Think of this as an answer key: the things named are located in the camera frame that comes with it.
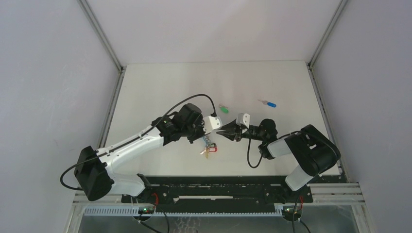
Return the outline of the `metal key organiser with rings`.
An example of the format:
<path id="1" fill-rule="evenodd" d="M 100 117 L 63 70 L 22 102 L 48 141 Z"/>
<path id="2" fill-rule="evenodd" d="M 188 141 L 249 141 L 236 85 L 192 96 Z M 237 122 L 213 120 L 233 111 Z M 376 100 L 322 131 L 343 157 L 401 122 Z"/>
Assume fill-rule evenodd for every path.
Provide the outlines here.
<path id="1" fill-rule="evenodd" d="M 209 135 L 203 136 L 202 139 L 203 139 L 203 141 L 204 141 L 204 143 L 205 143 L 205 147 L 204 147 L 204 149 L 200 152 L 200 154 L 203 155 L 206 159 L 208 159 L 208 158 L 209 158 L 209 154 L 210 154 L 210 153 L 208 152 L 208 147 L 211 147 L 211 146 L 216 146 L 216 147 L 217 147 L 217 144 L 211 141 Z"/>

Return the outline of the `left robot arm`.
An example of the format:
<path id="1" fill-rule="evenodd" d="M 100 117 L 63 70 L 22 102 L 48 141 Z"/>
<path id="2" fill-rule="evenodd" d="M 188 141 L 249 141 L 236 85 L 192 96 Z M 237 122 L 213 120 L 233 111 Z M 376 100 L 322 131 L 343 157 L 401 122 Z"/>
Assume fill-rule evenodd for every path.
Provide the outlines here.
<path id="1" fill-rule="evenodd" d="M 134 196 L 147 202 L 152 190 L 143 174 L 120 174 L 118 169 L 144 153 L 185 137 L 189 142 L 205 134 L 200 108 L 187 103 L 172 117 L 159 117 L 137 135 L 106 148 L 83 148 L 74 169 L 81 190 L 89 201 L 108 194 Z"/>

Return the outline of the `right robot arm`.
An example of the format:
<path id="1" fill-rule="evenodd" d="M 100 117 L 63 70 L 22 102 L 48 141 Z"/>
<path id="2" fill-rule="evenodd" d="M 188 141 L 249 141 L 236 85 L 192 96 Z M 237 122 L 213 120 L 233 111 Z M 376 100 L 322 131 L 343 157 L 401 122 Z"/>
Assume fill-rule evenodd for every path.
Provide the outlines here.
<path id="1" fill-rule="evenodd" d="M 241 125 L 236 120 L 222 126 L 218 131 L 231 141 L 242 139 L 257 140 L 261 158 L 272 160 L 291 154 L 297 161 L 297 167 L 286 176 L 281 197 L 287 202 L 293 202 L 300 196 L 300 189 L 336 165 L 341 158 L 337 147 L 327 139 L 317 128 L 309 124 L 298 131 L 278 136 L 275 121 L 264 119 L 257 126 Z"/>

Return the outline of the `red tagged key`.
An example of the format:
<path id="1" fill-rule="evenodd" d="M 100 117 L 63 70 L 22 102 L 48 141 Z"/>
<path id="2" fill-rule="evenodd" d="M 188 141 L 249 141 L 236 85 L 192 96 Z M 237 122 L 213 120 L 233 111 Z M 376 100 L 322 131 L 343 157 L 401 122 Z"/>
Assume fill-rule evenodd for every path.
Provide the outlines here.
<path id="1" fill-rule="evenodd" d="M 218 151 L 218 148 L 217 148 L 216 146 L 208 147 L 208 152 L 209 152 L 209 153 L 211 153 L 211 152 L 217 152 L 217 151 Z"/>

